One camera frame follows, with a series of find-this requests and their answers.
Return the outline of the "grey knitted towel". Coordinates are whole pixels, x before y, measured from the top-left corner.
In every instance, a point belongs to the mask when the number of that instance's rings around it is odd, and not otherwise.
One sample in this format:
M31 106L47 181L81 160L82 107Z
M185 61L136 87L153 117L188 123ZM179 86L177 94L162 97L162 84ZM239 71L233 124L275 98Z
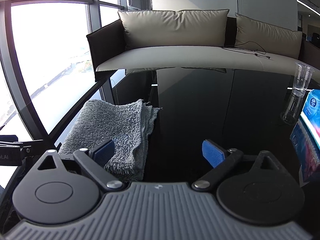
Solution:
M143 100L113 105L89 100L59 149L72 154L80 148L92 149L107 139L115 144L114 156L103 168L120 180L141 181L148 153L148 136L152 133L159 108Z

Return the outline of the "blue tissue pack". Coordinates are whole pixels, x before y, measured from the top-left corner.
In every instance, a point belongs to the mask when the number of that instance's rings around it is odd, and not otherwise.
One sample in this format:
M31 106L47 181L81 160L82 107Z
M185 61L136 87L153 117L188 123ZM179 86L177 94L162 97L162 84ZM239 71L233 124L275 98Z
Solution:
M301 112L301 117L306 123L314 139L319 143L319 89L313 89L308 93Z

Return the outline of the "dark sofa with beige seat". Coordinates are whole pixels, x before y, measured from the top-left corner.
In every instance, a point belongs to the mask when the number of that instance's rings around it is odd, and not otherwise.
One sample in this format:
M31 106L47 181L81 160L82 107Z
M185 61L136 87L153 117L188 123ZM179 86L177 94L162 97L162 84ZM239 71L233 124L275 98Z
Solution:
M235 46L236 16L227 16L225 42L221 47L161 46L128 49L120 18L87 35L94 75L100 80L111 71L126 74L169 69L256 70L292 75L298 58L248 50Z

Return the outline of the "clear plastic cup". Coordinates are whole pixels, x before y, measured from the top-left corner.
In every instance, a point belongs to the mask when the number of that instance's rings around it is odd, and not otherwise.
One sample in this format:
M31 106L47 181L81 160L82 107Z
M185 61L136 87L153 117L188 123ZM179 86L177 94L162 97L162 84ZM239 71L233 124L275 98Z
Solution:
M302 98L310 83L314 69L305 63L296 62L295 77L293 80L292 93Z

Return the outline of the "beige left back cushion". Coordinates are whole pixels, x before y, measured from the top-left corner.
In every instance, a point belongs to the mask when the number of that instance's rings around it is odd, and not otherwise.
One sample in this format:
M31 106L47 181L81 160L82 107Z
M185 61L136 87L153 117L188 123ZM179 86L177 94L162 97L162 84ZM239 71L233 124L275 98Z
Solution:
M120 11L128 49L161 46L221 47L228 9Z

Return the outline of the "beige cushion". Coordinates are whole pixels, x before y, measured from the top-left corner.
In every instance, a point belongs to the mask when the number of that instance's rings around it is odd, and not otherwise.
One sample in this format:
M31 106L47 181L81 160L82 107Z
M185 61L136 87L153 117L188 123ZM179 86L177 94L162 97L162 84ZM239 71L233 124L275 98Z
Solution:
M120 11L128 49L161 46L221 47L228 9Z
M257 21L241 14L236 14L236 25L236 47L294 59L299 57L302 32Z

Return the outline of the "beige right back cushion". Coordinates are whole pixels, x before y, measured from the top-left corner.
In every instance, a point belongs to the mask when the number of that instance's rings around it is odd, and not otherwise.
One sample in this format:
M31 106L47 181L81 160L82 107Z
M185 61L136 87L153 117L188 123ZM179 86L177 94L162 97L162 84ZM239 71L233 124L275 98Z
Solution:
M236 14L236 25L236 47L294 59L299 57L302 32L257 21L241 14Z

